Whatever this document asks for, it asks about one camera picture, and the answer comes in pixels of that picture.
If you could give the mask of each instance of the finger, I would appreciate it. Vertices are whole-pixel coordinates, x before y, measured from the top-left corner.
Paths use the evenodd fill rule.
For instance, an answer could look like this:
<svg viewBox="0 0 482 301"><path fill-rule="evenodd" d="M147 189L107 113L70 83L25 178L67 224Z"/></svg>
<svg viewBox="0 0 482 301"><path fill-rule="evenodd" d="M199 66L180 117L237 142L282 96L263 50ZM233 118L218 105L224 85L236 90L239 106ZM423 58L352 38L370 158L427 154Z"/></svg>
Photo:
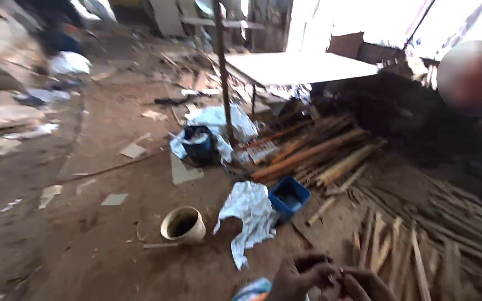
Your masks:
<svg viewBox="0 0 482 301"><path fill-rule="evenodd" d="M330 263L318 263L299 275L302 286L305 288L333 286L338 277L338 269Z"/></svg>
<svg viewBox="0 0 482 301"><path fill-rule="evenodd" d="M309 270L317 263L332 263L333 259L324 253L305 253L293 258L299 273Z"/></svg>
<svg viewBox="0 0 482 301"><path fill-rule="evenodd" d="M371 301L366 291L353 276L346 274L343 277L343 286L345 292L353 301Z"/></svg>

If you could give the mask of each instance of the paper scrap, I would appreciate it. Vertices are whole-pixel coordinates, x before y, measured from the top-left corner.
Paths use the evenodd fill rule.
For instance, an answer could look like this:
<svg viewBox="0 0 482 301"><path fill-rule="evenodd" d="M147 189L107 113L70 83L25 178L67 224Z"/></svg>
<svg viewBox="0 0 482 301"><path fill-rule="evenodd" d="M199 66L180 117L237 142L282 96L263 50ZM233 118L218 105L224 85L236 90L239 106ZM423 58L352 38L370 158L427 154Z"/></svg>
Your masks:
<svg viewBox="0 0 482 301"><path fill-rule="evenodd" d="M102 206L118 206L124 202L126 199L127 193L123 193L121 195L109 195L105 201L103 201Z"/></svg>
<svg viewBox="0 0 482 301"><path fill-rule="evenodd" d="M90 184L96 182L96 179L91 179L91 180L88 180L82 184L79 184L77 185L77 188L76 188L76 194L77 196L81 195L81 192L83 191L83 188L85 188L85 186L89 186Z"/></svg>
<svg viewBox="0 0 482 301"><path fill-rule="evenodd" d="M18 140L1 139L0 140L0 156L6 155L10 152L16 151L16 147L20 145L21 142Z"/></svg>
<svg viewBox="0 0 482 301"><path fill-rule="evenodd" d="M170 161L172 164L172 182L174 185L204 177L202 168L188 170L185 168L183 162L173 153L170 153Z"/></svg>
<svg viewBox="0 0 482 301"><path fill-rule="evenodd" d="M23 199L16 199L16 200L14 200L13 202L7 203L7 205L5 206L5 208L1 209L0 212L5 212L5 211L10 210L12 207L14 207L14 205L16 205L16 204L18 204L19 202L21 202L21 200L23 200Z"/></svg>
<svg viewBox="0 0 482 301"><path fill-rule="evenodd" d="M148 111L144 112L143 116L151 118L152 120L159 120L159 121L167 120L169 118L167 115L165 115L163 113L154 112L152 110L148 110Z"/></svg>
<svg viewBox="0 0 482 301"><path fill-rule="evenodd" d="M40 205L38 206L39 209L44 209L46 206L53 200L55 195L60 195L61 190L63 189L62 185L53 185L50 187L44 188L42 190L42 195L40 195Z"/></svg>
<svg viewBox="0 0 482 301"><path fill-rule="evenodd" d="M120 154L123 154L124 156L128 156L131 159L135 159L138 156L140 156L142 153L146 151L146 148L140 147L134 143L131 143L128 145L126 148L122 149L120 151Z"/></svg>

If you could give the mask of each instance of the debris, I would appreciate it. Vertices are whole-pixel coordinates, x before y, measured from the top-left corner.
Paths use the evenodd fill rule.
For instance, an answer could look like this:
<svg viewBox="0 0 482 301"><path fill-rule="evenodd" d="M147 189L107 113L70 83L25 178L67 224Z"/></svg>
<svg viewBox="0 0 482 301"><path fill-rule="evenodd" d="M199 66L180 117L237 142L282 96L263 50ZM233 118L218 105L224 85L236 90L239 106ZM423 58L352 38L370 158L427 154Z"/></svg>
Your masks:
<svg viewBox="0 0 482 301"><path fill-rule="evenodd" d="M99 80L102 80L104 78L108 78L110 77L111 75L115 74L116 72L118 71L118 68L115 68L115 67L111 67L109 70L107 71L104 71L104 72L100 72L94 76L91 76L90 79L94 80L94 81L99 81Z"/></svg>
<svg viewBox="0 0 482 301"><path fill-rule="evenodd" d="M208 83L207 72L205 72L204 70L200 70L200 72L198 73L197 79L194 81L193 89L195 89L198 92L203 92L204 89L207 88L207 83Z"/></svg>
<svg viewBox="0 0 482 301"><path fill-rule="evenodd" d="M327 190L326 195L338 195L347 191L347 189L351 187L352 183L354 183L366 171L368 166L369 163L364 163L364 165L362 165L357 171L355 171L355 173L352 174L351 177L343 183L343 185L334 190Z"/></svg>
<svg viewBox="0 0 482 301"><path fill-rule="evenodd" d="M14 207L14 205L19 204L19 202L21 202L21 200L23 200L23 199L16 199L13 202L7 203L5 208L1 209L0 212L5 212L5 211L8 211L8 210L12 209L12 207Z"/></svg>
<svg viewBox="0 0 482 301"><path fill-rule="evenodd" d="M371 229L373 229L374 215L373 208L367 210L367 226L362 236L362 249L360 250L360 259L358 260L358 267L364 269L366 267L367 253L370 248Z"/></svg>
<svg viewBox="0 0 482 301"><path fill-rule="evenodd" d="M146 148L140 147L140 146L136 145L135 143L131 143L130 145L128 145L127 147L122 149L120 151L120 154L128 156L131 159L135 159L138 156L140 156L141 154L143 154L145 151L146 151Z"/></svg>
<svg viewBox="0 0 482 301"><path fill-rule="evenodd" d="M373 245L371 246L371 271L375 271L375 265L377 264L377 258L380 251L380 232L384 228L386 223L382 220L382 213L377 211L375 213L375 229L373 230Z"/></svg>
<svg viewBox="0 0 482 301"><path fill-rule="evenodd" d="M237 269L241 270L241 266L248 263L243 255L244 250L276 235L273 226L278 220L278 213L273 209L264 185L245 181L233 185L218 214L214 235L221 227L221 220L228 217L237 217L243 222L242 232L231 242L233 261Z"/></svg>
<svg viewBox="0 0 482 301"><path fill-rule="evenodd" d="M152 120L159 120L159 121L167 120L169 118L167 115L163 113L154 112L152 110L148 110L144 112L143 116L151 118Z"/></svg>
<svg viewBox="0 0 482 301"><path fill-rule="evenodd" d="M412 227L411 239L412 239L412 247L414 249L414 265L416 267L416 277L418 279L418 287L419 287L419 292L421 294L421 299L423 301L431 301L431 294L429 293L427 276L425 274L425 269L423 266L423 262L421 260L421 253L419 251L419 246L418 246L418 237L414 226Z"/></svg>
<svg viewBox="0 0 482 301"><path fill-rule="evenodd" d="M38 138L38 137L50 134L51 131L57 130L58 128L59 128L58 124L47 123L39 126L36 131L6 134L6 135L3 135L3 137L6 139L32 139L32 138Z"/></svg>
<svg viewBox="0 0 482 301"><path fill-rule="evenodd" d="M174 185L204 177L202 168L188 170L183 162L173 153L170 154L170 161L172 165L172 183Z"/></svg>
<svg viewBox="0 0 482 301"><path fill-rule="evenodd" d="M16 151L16 147L20 144L21 142L18 140L2 138L0 140L0 156Z"/></svg>
<svg viewBox="0 0 482 301"><path fill-rule="evenodd" d="M258 135L256 126L239 106L232 104L230 105L230 110L233 133L238 141L247 141ZM207 106L186 114L185 118L187 118L187 125L189 126L207 126L215 137L215 147L221 155L221 162L232 161L231 154L233 148L222 136L223 133L226 133L226 115L224 114L224 106ZM178 138L182 139L183 135L184 132L182 131L178 134ZM173 139L170 141L170 149L180 159L183 159L187 155L179 139Z"/></svg>
<svg viewBox="0 0 482 301"><path fill-rule="evenodd" d="M127 193L121 195L110 194L105 201L101 204L102 206L118 206L126 200Z"/></svg>
<svg viewBox="0 0 482 301"><path fill-rule="evenodd" d="M42 195L40 195L40 205L38 206L39 209L44 209L48 204L53 200L55 195L60 195L61 190L63 189L62 185L53 185L50 187L44 188L42 190Z"/></svg>
<svg viewBox="0 0 482 301"><path fill-rule="evenodd" d="M43 118L42 111L30 106L0 106L0 128L28 125Z"/></svg>
<svg viewBox="0 0 482 301"><path fill-rule="evenodd" d="M313 225L334 203L336 202L336 197L332 196L328 200L326 200L321 207L314 213L307 221L306 224L308 226Z"/></svg>
<svg viewBox="0 0 482 301"><path fill-rule="evenodd" d="M83 188L85 188L85 186L89 186L90 184L96 182L96 179L91 179L91 180L88 180L82 184L79 184L77 185L77 188L76 188L76 195L77 196L80 196L81 195L81 192L83 191Z"/></svg>
<svg viewBox="0 0 482 301"><path fill-rule="evenodd" d="M179 243L144 244L143 249L148 250L148 249L155 249L155 248L161 248L161 247L177 247L179 245L180 245Z"/></svg>
<svg viewBox="0 0 482 301"><path fill-rule="evenodd" d="M194 83L194 74L191 72L185 72L182 74L182 77L180 78L178 85L184 89L192 90L193 83Z"/></svg>
<svg viewBox="0 0 482 301"><path fill-rule="evenodd" d="M276 147L272 141L267 141L263 144L258 144L257 146L247 148L247 152L252 158L252 161L254 161L254 164L263 162L268 156L276 153L277 151L278 147Z"/></svg>
<svg viewBox="0 0 482 301"><path fill-rule="evenodd" d="M53 76L57 73L90 73L90 61L75 52L61 51L49 60L49 73Z"/></svg>

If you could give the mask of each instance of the wooden stick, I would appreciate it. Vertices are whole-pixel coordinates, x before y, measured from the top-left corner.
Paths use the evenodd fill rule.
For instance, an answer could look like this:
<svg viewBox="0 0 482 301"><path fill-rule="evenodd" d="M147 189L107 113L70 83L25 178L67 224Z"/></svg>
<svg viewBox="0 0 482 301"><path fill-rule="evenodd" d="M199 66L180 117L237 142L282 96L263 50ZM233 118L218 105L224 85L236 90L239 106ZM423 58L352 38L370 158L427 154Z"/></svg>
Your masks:
<svg viewBox="0 0 482 301"><path fill-rule="evenodd" d="M319 209L317 210L316 213L314 213L307 221L306 221L306 225L308 225L309 227L311 225L313 225L313 223L315 223L331 206L332 204L334 204L334 202L336 201L336 197L335 196L332 196L331 198L329 198L328 200L326 200L323 205L321 205L321 207L319 207Z"/></svg>
<svg viewBox="0 0 482 301"><path fill-rule="evenodd" d="M272 139L275 139L275 138L278 138L278 137L281 137L281 136L284 136L286 134L289 134L291 132L293 132L294 130L297 130L307 124L311 124L313 122L313 120L307 120L307 121L304 121L304 122L301 122L293 127L290 127L282 132L278 132L276 134L273 134L273 135L270 135L269 137L265 137L265 138L261 138L259 140L256 140L254 142L252 142L251 144L249 144L248 146L245 147L246 148L251 148L251 147L254 147L254 146L257 146L257 145L260 145L260 144L263 144L269 140L272 140Z"/></svg>
<svg viewBox="0 0 482 301"><path fill-rule="evenodd" d="M371 240L371 229L373 229L373 222L374 222L374 215L373 215L373 208L369 208L367 210L367 225L366 230L364 232L364 236L362 239L362 249L360 251L360 259L358 260L358 267L365 268L366 260L367 260L367 252L370 248L370 240Z"/></svg>
<svg viewBox="0 0 482 301"><path fill-rule="evenodd" d="M375 265L379 257L379 247L380 247L380 232L384 228L386 223L382 220L382 214L377 211L375 213L375 230L373 231L373 246L371 247L371 263L370 268L375 271Z"/></svg>
<svg viewBox="0 0 482 301"><path fill-rule="evenodd" d="M358 263L360 262L360 233L358 231L355 231L353 233L353 265L358 266Z"/></svg>
<svg viewBox="0 0 482 301"><path fill-rule="evenodd" d="M354 183L366 171L369 165L370 164L367 162L364 163L364 165L362 165L357 171L355 171L355 173L352 174L351 177L343 183L343 185L341 185L338 189L327 190L325 195L338 195L347 191L347 189L351 187L352 183Z"/></svg>
<svg viewBox="0 0 482 301"><path fill-rule="evenodd" d="M369 144L350 154L347 158L339 161L336 165L319 175L317 177L318 186L323 184L327 185L328 183L340 178L381 146L382 144Z"/></svg>
<svg viewBox="0 0 482 301"><path fill-rule="evenodd" d="M298 166L298 164L301 164L303 161L306 159L309 159L310 157L320 154L322 152L329 152L332 151L343 144L350 142L352 140L358 139L363 137L366 134L366 132L362 129L355 129L352 130L348 133L342 134L332 140L323 142L315 147L312 147L310 149L305 150L304 152L299 152L291 157L285 159L284 161L281 161L277 164L273 164L269 167L262 168L256 172L254 172L251 176L254 181L259 181L263 179L266 176L269 176L271 174L275 175L284 172L289 172L293 170L295 167Z"/></svg>
<svg viewBox="0 0 482 301"><path fill-rule="evenodd" d="M271 163L272 164L278 163L284 160L287 156L289 156L299 148L307 145L308 143L315 142L316 140L318 140L318 137L320 136L325 137L331 134L331 133L321 133L321 130L325 130L328 132L332 127L338 125L337 128L333 128L331 130L331 132L335 132L336 130L344 128L346 125L350 123L351 123L351 120L349 119L348 116L342 116L340 118L332 118L330 120L325 120L321 124L316 124L314 126L313 131L311 131L311 133L303 135L299 139L293 141L291 145L285 147L283 150L278 152L278 154L276 154L274 158L271 160Z"/></svg>
<svg viewBox="0 0 482 301"><path fill-rule="evenodd" d="M392 236L386 236L384 243L382 243L382 247L380 249L377 260L371 265L371 270L375 273L378 273L380 268L384 265L384 262L386 261L386 258L388 257L390 251L390 246L392 247L392 254L396 252L397 240L399 239L399 228L401 227L402 222L403 220L399 216L394 219L394 224L392 226Z"/></svg>
<svg viewBox="0 0 482 301"><path fill-rule="evenodd" d="M416 266L416 276L418 279L419 292L423 301L431 301L431 294L429 293L429 284L427 282L427 275L425 275L425 269L423 267L423 261L421 260L421 253L419 251L418 236L416 234L416 228L412 226L412 247L414 248L414 263Z"/></svg>
<svg viewBox="0 0 482 301"><path fill-rule="evenodd" d="M412 223L412 227L410 229L410 235L412 235L412 233L415 230L416 230L416 223ZM408 277L409 266L410 266L410 264L406 264L406 263L410 261L411 254L412 254L412 239L409 237L409 239L406 241L406 248L404 250L403 258L401 260L401 273L397 280L397 286L394 288L395 296L400 296L403 291L403 287L405 284L405 280Z"/></svg>

